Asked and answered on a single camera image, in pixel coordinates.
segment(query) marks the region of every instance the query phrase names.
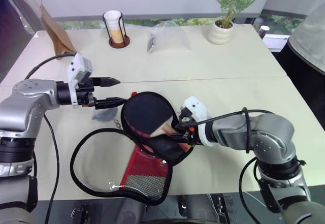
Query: wooden coaster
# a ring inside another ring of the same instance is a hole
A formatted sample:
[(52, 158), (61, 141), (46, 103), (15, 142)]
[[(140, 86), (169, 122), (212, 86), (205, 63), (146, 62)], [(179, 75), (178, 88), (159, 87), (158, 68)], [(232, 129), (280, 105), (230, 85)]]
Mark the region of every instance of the wooden coaster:
[(130, 38), (128, 36), (124, 35), (124, 42), (119, 43), (119, 44), (115, 43), (113, 41), (113, 39), (110, 38), (108, 43), (110, 44), (111, 47), (119, 49), (119, 48), (123, 48), (123, 47), (127, 46), (130, 43)]

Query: robotic arm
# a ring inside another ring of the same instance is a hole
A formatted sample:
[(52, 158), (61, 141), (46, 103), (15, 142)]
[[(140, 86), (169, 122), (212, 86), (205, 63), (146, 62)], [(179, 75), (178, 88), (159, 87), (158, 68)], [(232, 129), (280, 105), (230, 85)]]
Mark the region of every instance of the robotic arm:
[(29, 176), (34, 144), (47, 110), (60, 105), (113, 108), (126, 100), (97, 100), (94, 86), (120, 83), (113, 78), (90, 78), (90, 61), (76, 54), (68, 69), (69, 83), (27, 79), (14, 85), (0, 103), (0, 224), (34, 223), (30, 217), (37, 203), (37, 179)]
[[(210, 119), (210, 113), (196, 97), (182, 106), (180, 121)], [(267, 208), (281, 213), (285, 223), (325, 223), (325, 207), (311, 202), (301, 165), (291, 141), (293, 125), (272, 113), (250, 117), (250, 132), (244, 115), (232, 115), (197, 125), (198, 140), (205, 146), (216, 144), (236, 150), (253, 150), (261, 179), (258, 181)], [(250, 134), (248, 145), (247, 134)]]

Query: white plant pot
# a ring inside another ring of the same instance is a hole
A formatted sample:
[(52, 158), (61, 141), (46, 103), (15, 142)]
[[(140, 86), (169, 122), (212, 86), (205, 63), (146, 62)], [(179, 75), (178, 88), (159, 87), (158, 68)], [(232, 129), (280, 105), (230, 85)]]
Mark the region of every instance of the white plant pot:
[(231, 24), (232, 27), (230, 28), (222, 28), (218, 27), (217, 25), (215, 25), (215, 23), (213, 23), (208, 34), (209, 41), (216, 45), (227, 43), (230, 40), (234, 30), (233, 22), (231, 22)]

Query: white bracket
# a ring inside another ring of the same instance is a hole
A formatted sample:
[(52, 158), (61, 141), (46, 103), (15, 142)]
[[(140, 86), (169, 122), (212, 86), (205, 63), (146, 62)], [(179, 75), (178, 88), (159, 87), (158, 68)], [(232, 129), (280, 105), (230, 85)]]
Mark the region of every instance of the white bracket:
[(68, 85), (73, 108), (78, 108), (76, 89), (83, 84), (92, 73), (91, 62), (77, 53), (68, 67)]
[[(204, 121), (211, 118), (210, 112), (206, 106), (198, 100), (195, 96), (187, 98), (183, 103), (183, 108), (187, 108), (192, 113), (192, 118), (196, 122)], [(200, 141), (206, 146), (215, 146), (215, 143), (208, 141), (205, 135), (205, 126), (206, 123), (198, 125), (199, 138)]]

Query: black cable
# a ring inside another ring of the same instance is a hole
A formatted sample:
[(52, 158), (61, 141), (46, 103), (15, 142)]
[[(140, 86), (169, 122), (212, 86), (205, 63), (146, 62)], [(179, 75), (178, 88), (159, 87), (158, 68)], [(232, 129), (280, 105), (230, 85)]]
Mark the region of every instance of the black cable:
[(250, 140), (252, 138), (252, 131), (251, 131), (250, 119), (249, 119), (249, 114), (248, 114), (247, 108), (244, 107), (242, 111), (245, 114), (246, 127), (247, 127), (247, 133), (246, 133), (246, 154), (248, 154), (249, 153), (249, 147), (250, 147)]
[(251, 163), (253, 163), (255, 160), (257, 160), (256, 157), (254, 157), (253, 159), (251, 159), (245, 166), (244, 168), (242, 169), (241, 173), (240, 173), (240, 176), (239, 176), (239, 181), (238, 181), (238, 189), (239, 189), (239, 197), (240, 197), (240, 200), (245, 208), (245, 210), (247, 211), (247, 213), (249, 214), (249, 216), (254, 220), (254, 222), (256, 222), (256, 224), (261, 224), (257, 219), (256, 217), (253, 215), (253, 213), (248, 209), (246, 203), (245, 203), (245, 200), (244, 200), (244, 197), (243, 197), (243, 191), (242, 191), (242, 181), (243, 181), (243, 176), (244, 176), (244, 173), (246, 171), (246, 169), (249, 167), (249, 165)]
[(54, 185), (54, 189), (53, 189), (53, 192), (52, 192), (52, 196), (51, 196), (51, 199), (50, 199), (49, 206), (47, 208), (46, 218), (45, 218), (45, 222), (44, 222), (45, 224), (48, 224), (49, 218), (50, 218), (50, 214), (51, 214), (52, 204), (53, 204), (53, 200), (54, 200), (54, 195), (55, 195), (56, 188), (57, 188), (57, 185), (58, 185), (58, 182), (59, 182), (60, 161), (59, 161), (59, 151), (58, 151), (58, 148), (57, 148), (57, 144), (56, 144), (56, 139), (55, 139), (55, 134), (54, 134), (53, 127), (52, 127), (50, 121), (47, 119), (46, 115), (44, 115), (44, 119), (45, 119), (45, 121), (47, 122), (47, 124), (48, 124), (48, 126), (50, 128), (51, 135), (52, 135), (52, 139), (53, 139), (53, 143), (54, 143), (54, 148), (55, 148), (55, 155), (56, 155), (56, 179), (55, 179), (55, 185)]
[(256, 174), (256, 171), (257, 171), (257, 165), (258, 165), (258, 162), (255, 161), (255, 165), (254, 165), (254, 178), (255, 178), (256, 182), (258, 182), (258, 178), (257, 178), (257, 174)]
[[(271, 113), (271, 114), (273, 114), (273, 112), (271, 112), (271, 111), (260, 110), (260, 109), (247, 110), (247, 112), (248, 113)], [(190, 122), (190, 123), (181, 122), (180, 124), (181, 124), (181, 126), (185, 126), (185, 127), (198, 126), (200, 124), (205, 124), (205, 123), (208, 123), (208, 122), (216, 121), (216, 120), (223, 119), (223, 118), (230, 117), (230, 116), (241, 115), (243, 113), (244, 113), (244, 111), (236, 111), (236, 112), (228, 113), (228, 114), (225, 114), (225, 115), (222, 115), (222, 116), (216, 116), (216, 117), (204, 120), (204, 121)]]
[(62, 55), (55, 55), (53, 57), (50, 57), (48, 59), (46, 59), (45, 61), (41, 62), (40, 64), (38, 64), (36, 67), (34, 67), (29, 73), (28, 75), (25, 77), (25, 79), (28, 79), (31, 77), (32, 74), (34, 74), (42, 65), (48, 63), (51, 60), (57, 59), (57, 58), (61, 58), (61, 57), (66, 57), (66, 56), (75, 56), (75, 53), (68, 53), (68, 54), (62, 54)]
[(32, 158), (34, 159), (34, 177), (37, 177), (37, 162), (35, 151), (32, 152)]

